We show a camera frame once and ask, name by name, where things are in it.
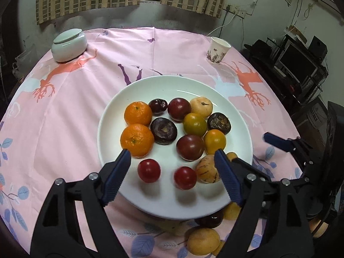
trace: metal screw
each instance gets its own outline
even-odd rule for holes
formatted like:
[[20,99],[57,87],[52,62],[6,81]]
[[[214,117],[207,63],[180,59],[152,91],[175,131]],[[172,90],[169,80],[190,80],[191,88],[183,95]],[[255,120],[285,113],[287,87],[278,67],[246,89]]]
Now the metal screw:
[[92,174],[89,174],[88,178],[90,180],[96,180],[98,178],[98,174],[97,173],[92,173]]
[[62,183],[63,183],[63,179],[62,178],[55,179],[55,184],[56,185],[61,185]]
[[255,181],[257,178],[255,174],[248,174],[246,177],[248,180],[251,180],[251,181]]
[[285,186],[288,186],[290,184],[290,180],[289,179],[282,179],[282,183],[285,185]]

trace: jar lid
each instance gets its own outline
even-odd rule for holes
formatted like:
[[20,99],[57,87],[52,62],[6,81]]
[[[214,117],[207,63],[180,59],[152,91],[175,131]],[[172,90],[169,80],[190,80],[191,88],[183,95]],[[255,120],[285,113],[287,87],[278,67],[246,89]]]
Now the jar lid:
[[54,44],[61,44],[64,43],[65,41],[68,41],[72,38],[74,38],[75,36],[77,36],[78,34],[80,34],[82,32],[81,29],[78,28],[74,28],[74,29],[69,29],[65,32],[62,32],[61,34],[59,34],[55,39],[54,39]]

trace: paper cup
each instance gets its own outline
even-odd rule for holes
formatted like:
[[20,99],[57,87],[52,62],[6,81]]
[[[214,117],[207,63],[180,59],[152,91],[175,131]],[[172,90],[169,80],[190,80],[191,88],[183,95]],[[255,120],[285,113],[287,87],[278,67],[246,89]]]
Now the paper cup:
[[211,63],[219,64],[231,47],[232,46],[225,40],[212,37],[212,41],[210,42],[210,47],[207,52],[207,59]]

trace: round table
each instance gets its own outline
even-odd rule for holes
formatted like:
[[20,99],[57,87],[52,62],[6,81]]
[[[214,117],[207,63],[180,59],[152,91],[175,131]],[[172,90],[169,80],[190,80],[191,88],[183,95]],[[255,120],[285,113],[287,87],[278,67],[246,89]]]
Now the round table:
[[[266,82],[234,48],[219,65],[212,65],[206,60],[210,38],[198,34],[155,28],[94,29],[85,34],[88,47],[77,59],[58,64],[51,51],[43,56],[0,124],[0,214],[26,251],[54,180],[81,180],[100,170],[100,116],[118,91],[141,78],[178,75],[213,87],[247,123],[253,166],[272,180],[300,176],[290,154],[262,140],[265,132],[296,138],[294,124]],[[130,257],[193,257],[184,234],[195,226],[194,220],[153,217],[121,195],[105,211]],[[95,249],[81,203],[77,212],[85,244]],[[234,222],[224,220],[216,228],[222,240]],[[259,220],[250,249],[259,246],[263,231],[264,221]]]

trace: purple figure print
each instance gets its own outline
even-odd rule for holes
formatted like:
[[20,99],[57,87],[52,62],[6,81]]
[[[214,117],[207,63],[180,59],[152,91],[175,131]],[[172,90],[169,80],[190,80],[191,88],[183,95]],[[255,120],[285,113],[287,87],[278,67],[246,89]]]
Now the purple figure print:
[[[124,76],[124,81],[126,83],[126,85],[128,86],[129,84],[131,84],[132,82],[130,81],[127,73],[125,72],[124,67],[121,64],[118,64],[118,67],[121,68],[123,76]],[[142,78],[142,69],[139,70],[139,74],[137,75],[136,81],[140,80]]]

